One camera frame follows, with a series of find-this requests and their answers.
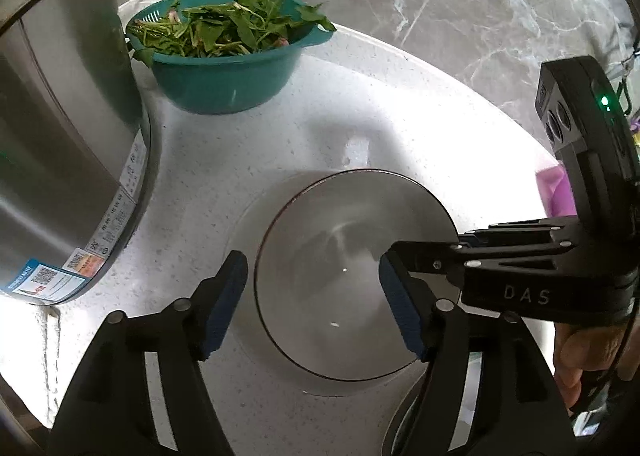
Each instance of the barcode sticker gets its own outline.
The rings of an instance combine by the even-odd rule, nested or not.
[[[87,278],[30,259],[7,289],[49,302],[60,302],[76,292]]]
[[[109,257],[135,207],[135,201],[119,187],[100,225],[84,249],[102,258]]]
[[[81,276],[93,277],[103,265],[104,259],[100,256],[87,252],[82,248],[76,248],[66,260],[66,263],[62,265],[62,268]]]
[[[142,168],[145,166],[145,160],[145,141],[142,138],[142,132],[138,130],[138,134],[131,145],[127,161],[120,174],[120,185],[122,185],[124,190],[127,191],[127,194],[133,199],[136,197],[136,190],[142,180]]]

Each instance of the qr code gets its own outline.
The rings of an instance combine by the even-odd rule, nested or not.
[[[71,261],[69,261],[63,268],[70,268],[71,270],[75,270],[77,272],[78,267],[80,266],[80,263],[83,259],[84,254],[78,252],[77,254],[74,254],[73,259],[71,259]]]
[[[41,266],[39,270],[31,277],[31,282],[33,284],[49,284],[54,277],[56,277],[58,272],[56,270],[51,270],[46,266]]]

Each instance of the black cable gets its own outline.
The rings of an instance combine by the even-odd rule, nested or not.
[[[622,358],[622,355],[625,352],[625,348],[626,348],[626,344],[629,340],[629,337],[631,336],[631,330],[634,328],[634,324],[636,322],[636,316],[638,315],[638,308],[640,307],[640,298],[636,298],[634,299],[634,305],[631,309],[631,315],[629,316],[629,321],[626,323],[626,328],[625,328],[625,332],[622,335],[622,340],[620,341],[620,346],[618,346],[618,350],[616,351],[616,355],[613,357],[613,362],[611,363],[609,369],[607,370],[607,372],[604,374],[604,376],[602,378],[598,379],[598,384],[597,386],[594,388],[594,390],[591,393],[591,400],[586,402],[585,405],[577,410],[573,410],[572,409],[572,413],[573,418],[578,418],[578,415],[585,412],[586,410],[589,410],[589,408],[591,407],[591,404],[593,403],[593,401],[596,399],[596,397],[600,394],[600,392],[602,391],[602,389],[604,389],[604,386],[607,385],[607,382],[611,381],[613,376],[614,376],[614,372],[616,371],[616,367],[618,366],[618,363],[620,362],[620,359]]]
[[[629,90],[626,86],[626,77],[623,77],[620,81],[620,84],[618,84],[618,91],[616,92],[618,101],[620,101],[620,97],[622,96],[623,92],[626,99],[626,110],[624,110],[623,113],[625,113],[625,116],[629,116],[631,114],[631,111],[633,111],[633,104],[631,103],[631,96],[629,96]]]

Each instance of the metal bowl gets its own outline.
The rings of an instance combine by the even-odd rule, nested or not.
[[[391,375],[415,357],[378,281],[397,240],[455,241],[440,202],[405,176],[345,171],[310,185],[272,221],[258,250],[254,292],[271,341],[322,378]]]

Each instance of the leafy greens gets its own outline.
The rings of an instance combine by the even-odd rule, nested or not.
[[[282,14],[285,0],[235,0],[179,11],[175,0],[166,16],[151,22],[136,20],[127,26],[143,49],[133,57],[148,66],[157,53],[182,57],[226,57],[287,46],[319,24],[328,32],[335,26],[318,12],[320,5],[297,6],[300,20]]]

